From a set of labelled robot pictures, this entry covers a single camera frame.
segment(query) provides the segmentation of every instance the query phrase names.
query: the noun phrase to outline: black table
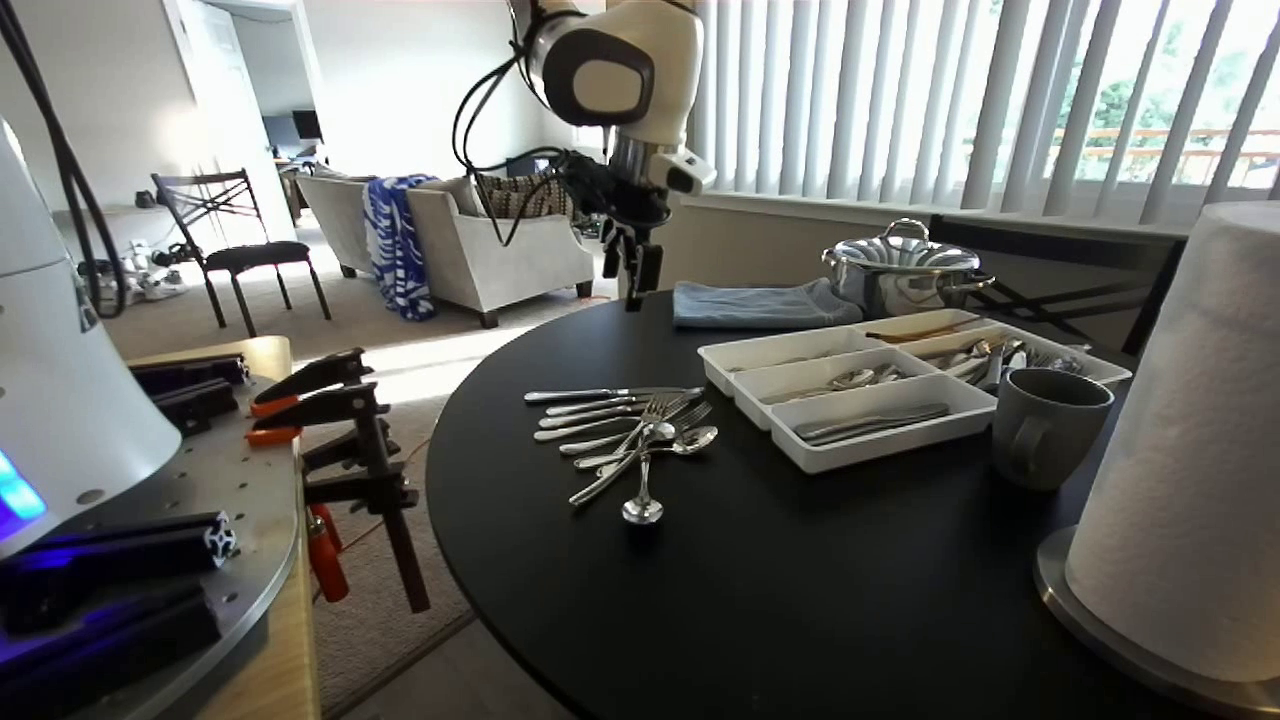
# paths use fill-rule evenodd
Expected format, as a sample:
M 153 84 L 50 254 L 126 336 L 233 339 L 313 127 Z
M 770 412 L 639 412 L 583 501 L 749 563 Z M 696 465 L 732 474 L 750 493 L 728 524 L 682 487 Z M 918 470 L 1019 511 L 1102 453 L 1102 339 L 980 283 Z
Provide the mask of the black table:
M 724 395 L 720 446 L 655 470 L 667 522 L 583 511 L 529 387 L 701 386 L 667 298 L 552 320 L 448 402 L 427 465 L 443 559 L 494 640 L 581 718 L 1197 718 L 1086 654 L 1035 599 L 1060 501 L 1003 487 L 989 438 L 805 475 Z

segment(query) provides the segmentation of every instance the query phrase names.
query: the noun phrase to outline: cable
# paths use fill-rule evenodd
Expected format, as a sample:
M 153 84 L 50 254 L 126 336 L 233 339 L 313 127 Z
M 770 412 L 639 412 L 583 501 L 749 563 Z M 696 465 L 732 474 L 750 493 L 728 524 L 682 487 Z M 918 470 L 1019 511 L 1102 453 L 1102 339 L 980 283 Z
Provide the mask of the cable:
M 90 195 L 90 187 L 89 187 L 89 178 L 84 178 L 84 167 L 80 167 L 80 159 L 76 159 L 76 154 L 73 154 L 58 119 L 54 119 L 54 109 L 50 109 L 50 100 L 46 100 L 46 89 L 43 89 L 43 77 L 40 77 L 40 64 L 35 64 L 35 53 L 33 53 L 33 45 L 28 45 L 16 11 L 12 11 L 12 0 L 0 0 L 0 36 L 2 36 L 16 67 L 25 73 L 25 84 L 28 84 L 33 100 L 35 100 L 35 109 L 40 109 L 40 115 L 43 115 L 46 145 L 50 145 L 50 155 L 54 155 L 54 173 L 58 173 L 65 202 L 66 202 L 66 215 L 73 215 L 73 224 L 76 224 L 76 241 L 80 241 L 80 256 L 84 256 L 80 267 L 84 267 L 84 280 L 89 280 L 89 299 L 90 299 L 96 316 L 111 320 L 111 316 L 122 313 L 126 278 L 122 278 L 122 263 L 118 263 L 118 254 L 115 254 L 106 215 L 100 211 L 100 203 L 96 203 L 96 195 Z M 84 229 L 84 208 L 80 208 L 80 202 L 84 202 L 89 221 L 90 221 L 90 229 L 96 229 L 96 236 L 100 236 L 100 244 L 103 244 L 103 254 L 106 254 L 103 263 L 106 263 L 106 273 L 111 273 L 111 280 L 115 280 L 115 292 L 111 292 L 115 306 L 111 306 L 111 310 L 106 310 L 103 298 L 100 298 L 96 254 L 90 254 L 90 244 L 89 244 L 89 229 Z

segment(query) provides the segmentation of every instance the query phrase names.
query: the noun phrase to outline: door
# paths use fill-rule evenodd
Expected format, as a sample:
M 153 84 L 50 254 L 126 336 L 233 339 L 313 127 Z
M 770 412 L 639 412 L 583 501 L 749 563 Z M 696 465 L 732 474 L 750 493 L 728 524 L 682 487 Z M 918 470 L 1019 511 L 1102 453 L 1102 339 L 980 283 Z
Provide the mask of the door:
M 214 141 L 220 167 L 249 167 L 270 241 L 292 241 L 270 141 L 249 80 L 236 24 L 223 10 L 200 0 L 163 0 L 170 39 L 183 57 L 200 115 Z

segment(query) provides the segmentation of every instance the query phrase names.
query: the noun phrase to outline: gray cloth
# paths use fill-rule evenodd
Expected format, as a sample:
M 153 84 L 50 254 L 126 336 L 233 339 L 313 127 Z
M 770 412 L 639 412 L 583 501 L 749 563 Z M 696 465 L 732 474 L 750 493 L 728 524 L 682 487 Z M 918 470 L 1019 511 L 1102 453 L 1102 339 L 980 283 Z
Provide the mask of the gray cloth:
M 807 280 L 795 287 L 710 287 L 677 283 L 672 287 L 677 327 L 823 327 L 855 323 L 862 310 L 831 292 L 831 280 Z

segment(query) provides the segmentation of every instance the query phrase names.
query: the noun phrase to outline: window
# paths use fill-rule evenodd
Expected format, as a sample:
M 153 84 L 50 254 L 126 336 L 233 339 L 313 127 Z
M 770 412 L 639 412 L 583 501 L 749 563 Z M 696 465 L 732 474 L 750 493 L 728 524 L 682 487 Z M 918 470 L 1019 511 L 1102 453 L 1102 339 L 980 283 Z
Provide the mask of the window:
M 701 0 L 710 191 L 1192 224 L 1280 195 L 1280 0 Z

